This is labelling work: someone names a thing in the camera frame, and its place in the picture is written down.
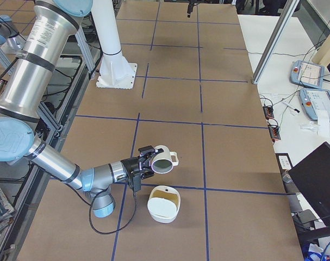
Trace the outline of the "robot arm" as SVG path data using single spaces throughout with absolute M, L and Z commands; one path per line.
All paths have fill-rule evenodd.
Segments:
M 111 184 L 126 181 L 139 191 L 141 180 L 154 175 L 151 161 L 158 151 L 147 146 L 137 157 L 81 170 L 36 135 L 38 107 L 67 39 L 88 14 L 103 52 L 97 86 L 131 89 L 137 65 L 122 54 L 112 1 L 36 1 L 34 10 L 35 23 L 0 95 L 0 161 L 26 158 L 84 194 L 95 216 L 106 217 L 115 207 Z

